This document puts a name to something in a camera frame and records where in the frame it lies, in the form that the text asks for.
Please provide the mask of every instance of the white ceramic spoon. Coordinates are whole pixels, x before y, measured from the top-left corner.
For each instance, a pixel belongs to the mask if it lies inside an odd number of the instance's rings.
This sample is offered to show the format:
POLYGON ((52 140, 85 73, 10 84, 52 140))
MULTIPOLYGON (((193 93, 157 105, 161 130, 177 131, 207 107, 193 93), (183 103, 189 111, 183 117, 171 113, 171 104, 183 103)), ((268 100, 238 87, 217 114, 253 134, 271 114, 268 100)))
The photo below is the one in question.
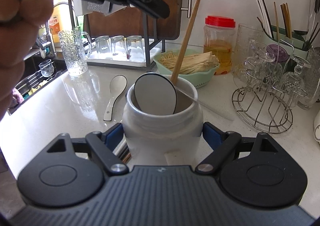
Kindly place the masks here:
POLYGON ((134 85, 134 95, 141 111, 157 116, 172 115, 177 105, 177 92, 166 77, 158 73, 140 76, 134 85))
POLYGON ((111 96, 110 96, 110 100, 109 100, 107 109, 104 113, 104 117, 103 117, 104 121, 111 121, 112 120, 113 106, 114 106, 117 98, 125 90, 125 87, 127 87, 127 79, 125 76, 122 76, 122 75, 115 76, 112 79, 112 81, 110 82, 111 96))

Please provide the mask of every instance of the label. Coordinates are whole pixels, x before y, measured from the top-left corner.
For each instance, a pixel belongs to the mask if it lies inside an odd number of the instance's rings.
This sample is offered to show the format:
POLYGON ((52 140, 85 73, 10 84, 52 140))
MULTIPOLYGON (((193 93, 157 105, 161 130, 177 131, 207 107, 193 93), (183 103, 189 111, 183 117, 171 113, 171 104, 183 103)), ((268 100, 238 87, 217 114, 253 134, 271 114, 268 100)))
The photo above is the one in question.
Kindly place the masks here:
POLYGON ((49 28, 52 35, 58 34, 58 32, 60 31, 58 15, 52 15, 49 20, 49 28))

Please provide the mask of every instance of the glass mug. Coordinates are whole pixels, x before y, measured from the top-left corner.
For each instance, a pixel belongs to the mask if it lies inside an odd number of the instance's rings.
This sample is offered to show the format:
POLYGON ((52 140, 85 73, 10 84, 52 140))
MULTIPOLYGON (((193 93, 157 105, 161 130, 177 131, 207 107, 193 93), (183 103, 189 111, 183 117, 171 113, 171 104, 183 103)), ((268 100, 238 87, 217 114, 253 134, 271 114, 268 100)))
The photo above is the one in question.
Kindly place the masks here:
POLYGON ((81 32, 80 27, 77 26, 69 31, 61 31, 58 35, 69 75, 75 77, 85 73, 88 70, 86 60, 89 58, 92 51, 92 43, 89 34, 87 32, 81 32), (87 54, 84 51, 82 35, 86 36, 89 43, 89 51, 87 54))

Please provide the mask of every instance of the drinking glass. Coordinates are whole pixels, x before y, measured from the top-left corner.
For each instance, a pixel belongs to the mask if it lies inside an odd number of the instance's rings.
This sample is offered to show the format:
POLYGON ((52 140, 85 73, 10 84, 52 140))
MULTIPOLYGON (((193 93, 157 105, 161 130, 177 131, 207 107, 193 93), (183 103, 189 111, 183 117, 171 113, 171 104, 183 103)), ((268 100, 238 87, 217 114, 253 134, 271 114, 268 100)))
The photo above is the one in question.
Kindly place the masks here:
POLYGON ((39 64, 41 74, 43 77, 50 77, 54 73, 54 67, 52 65, 52 60, 46 60, 39 64))
POLYGON ((279 62, 266 62, 265 63, 265 79, 263 83, 268 85, 271 82, 271 86, 276 88, 282 77, 282 66, 279 62))
POLYGON ((111 46, 109 36, 100 36, 95 39, 97 45, 97 53, 99 59, 109 58, 112 60, 111 46))
POLYGON ((248 56, 253 56, 249 55, 250 41, 262 41, 262 37, 263 30, 246 24, 238 25, 235 51, 231 56, 231 72, 233 76, 237 76, 237 73, 241 69, 244 60, 248 56))
POLYGON ((289 95, 288 105, 290 107, 295 107, 301 96, 307 96, 301 73, 303 67, 310 68, 311 65, 308 61, 297 55, 291 55, 291 59, 293 59, 297 65, 294 68, 294 72, 289 71, 282 76, 279 88, 289 95))
POLYGON ((236 75, 233 76, 234 83, 238 88, 243 88, 246 84, 250 88, 255 88, 266 75, 266 62, 274 62, 275 55, 272 51, 267 51, 267 45, 258 41, 251 40, 249 47, 249 54, 254 55, 247 57, 241 64, 236 75))
POLYGON ((113 60, 122 60, 122 57, 127 58, 127 52, 125 48, 125 41, 123 35, 118 35, 111 37, 111 51, 113 56, 113 60))
POLYGON ((304 76, 303 81, 307 96, 299 98, 298 101, 298 106, 305 110, 309 110, 320 95, 320 55, 314 49, 310 49, 307 61, 311 68, 303 69, 301 74, 304 76))
POLYGON ((145 62, 146 55, 143 52, 142 37, 139 35, 129 36, 126 39, 127 59, 131 62, 145 62))
POLYGON ((79 76, 88 70, 87 59, 92 51, 91 38, 87 32, 81 32, 80 27, 59 32, 60 44, 64 60, 72 77, 79 76), (89 43, 88 53, 85 54, 81 36, 86 36, 89 43))

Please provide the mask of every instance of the dish soap bottle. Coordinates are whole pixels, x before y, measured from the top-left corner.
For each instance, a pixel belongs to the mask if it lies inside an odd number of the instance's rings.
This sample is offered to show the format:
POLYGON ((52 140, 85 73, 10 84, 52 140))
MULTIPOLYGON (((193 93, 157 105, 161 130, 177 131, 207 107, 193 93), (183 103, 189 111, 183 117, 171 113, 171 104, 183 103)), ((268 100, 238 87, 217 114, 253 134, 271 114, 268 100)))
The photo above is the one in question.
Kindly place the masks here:
POLYGON ((68 3, 68 0, 53 0, 54 9, 51 18, 49 19, 49 28, 53 37, 53 42, 60 42, 58 33, 72 29, 70 12, 68 4, 60 4, 60 2, 68 3))

